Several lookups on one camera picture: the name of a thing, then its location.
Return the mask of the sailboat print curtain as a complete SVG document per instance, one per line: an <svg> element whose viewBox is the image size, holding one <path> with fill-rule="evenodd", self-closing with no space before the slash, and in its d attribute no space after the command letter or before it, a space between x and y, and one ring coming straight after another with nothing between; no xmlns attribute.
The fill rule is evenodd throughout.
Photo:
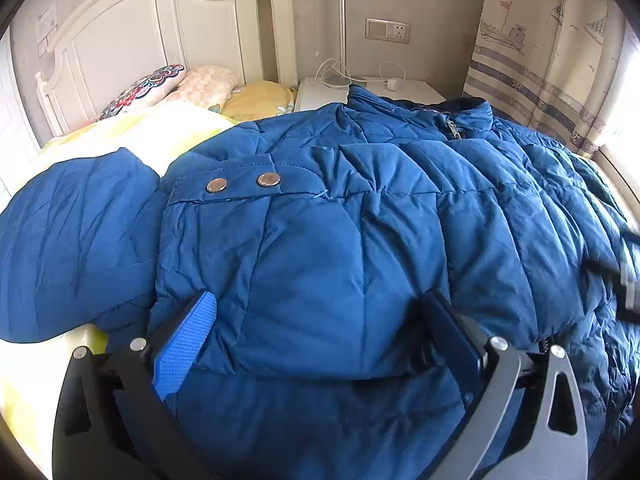
<svg viewBox="0 0 640 480"><path fill-rule="evenodd" d="M616 93L625 28L614 0L484 0L464 91L589 157Z"/></svg>

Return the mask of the yellow pillow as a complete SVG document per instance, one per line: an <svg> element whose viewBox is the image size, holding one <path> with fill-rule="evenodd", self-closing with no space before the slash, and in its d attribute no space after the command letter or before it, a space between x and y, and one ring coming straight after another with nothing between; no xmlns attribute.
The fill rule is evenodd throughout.
<svg viewBox="0 0 640 480"><path fill-rule="evenodd" d="M292 113L297 90L272 81L255 81L232 90L221 114L235 122L277 117Z"/></svg>

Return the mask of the silver lamp pole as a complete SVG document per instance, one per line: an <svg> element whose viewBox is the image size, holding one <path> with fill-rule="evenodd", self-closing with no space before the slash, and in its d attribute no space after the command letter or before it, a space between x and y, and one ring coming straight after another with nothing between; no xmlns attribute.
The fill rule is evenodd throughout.
<svg viewBox="0 0 640 480"><path fill-rule="evenodd" d="M329 62L322 75L322 84L330 89L347 89L351 84L367 83L363 76L352 75L347 66L347 8L346 0L337 0L338 55Z"/></svg>

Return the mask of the white wooden headboard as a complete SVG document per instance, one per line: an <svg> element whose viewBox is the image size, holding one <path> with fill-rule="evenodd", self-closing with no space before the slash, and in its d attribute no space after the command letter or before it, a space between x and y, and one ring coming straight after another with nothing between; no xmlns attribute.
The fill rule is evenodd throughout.
<svg viewBox="0 0 640 480"><path fill-rule="evenodd" d="M280 84L299 82L293 0L269 0ZM259 0L86 0L55 33L50 78L35 76L54 136L98 119L133 82L167 64L230 68L265 79Z"/></svg>

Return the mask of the colourful patterned pillow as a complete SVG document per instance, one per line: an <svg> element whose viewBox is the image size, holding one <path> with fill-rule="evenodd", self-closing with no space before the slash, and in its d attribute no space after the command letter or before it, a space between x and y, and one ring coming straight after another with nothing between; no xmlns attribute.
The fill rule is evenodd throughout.
<svg viewBox="0 0 640 480"><path fill-rule="evenodd" d="M157 104L174 91L185 76L186 68L182 64L170 64L154 70L111 100L99 114L99 120L134 114Z"/></svg>

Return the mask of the wall switch and socket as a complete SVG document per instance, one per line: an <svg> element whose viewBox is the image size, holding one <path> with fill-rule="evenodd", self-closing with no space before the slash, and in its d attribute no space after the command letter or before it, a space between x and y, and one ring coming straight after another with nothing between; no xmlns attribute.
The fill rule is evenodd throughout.
<svg viewBox="0 0 640 480"><path fill-rule="evenodd" d="M403 22L382 20L382 18L366 18L364 36L371 40L408 44L411 25Z"/></svg>

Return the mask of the blue puffer jacket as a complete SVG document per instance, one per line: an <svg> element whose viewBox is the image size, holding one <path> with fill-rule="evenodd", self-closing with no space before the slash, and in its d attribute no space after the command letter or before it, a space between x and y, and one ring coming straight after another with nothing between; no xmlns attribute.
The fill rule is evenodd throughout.
<svg viewBox="0 0 640 480"><path fill-rule="evenodd" d="M150 336L217 317L168 398L221 479L412 479L463 417L427 340L430 289L489 335L563 347L588 468L637 417L639 330L587 259L630 223L600 174L479 98L346 103L243 122L157 174L128 150L59 162L1 216L1 336Z"/></svg>

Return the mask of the yellow checked bed quilt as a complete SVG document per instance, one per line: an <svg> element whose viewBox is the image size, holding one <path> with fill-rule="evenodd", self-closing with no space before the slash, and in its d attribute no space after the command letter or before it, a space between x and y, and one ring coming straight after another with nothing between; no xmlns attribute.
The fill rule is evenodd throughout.
<svg viewBox="0 0 640 480"><path fill-rule="evenodd" d="M1 147L1 206L56 162L126 148L157 174L164 174L175 158L232 126L230 119L191 103L170 102L140 115L100 120L52 139L39 151L23 150L10 141ZM52 477L55 411L70 354L81 344L102 352L106 343L107 336L92 325L39 344L1 343L1 416L18 448L44 478Z"/></svg>

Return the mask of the pink dotted pillow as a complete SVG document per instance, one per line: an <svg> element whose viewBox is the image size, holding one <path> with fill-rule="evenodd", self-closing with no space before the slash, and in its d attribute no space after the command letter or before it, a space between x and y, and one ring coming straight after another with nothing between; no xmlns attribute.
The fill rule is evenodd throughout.
<svg viewBox="0 0 640 480"><path fill-rule="evenodd" d="M172 90L166 102L189 102L195 106L220 113L239 79L233 70L219 66L194 68Z"/></svg>

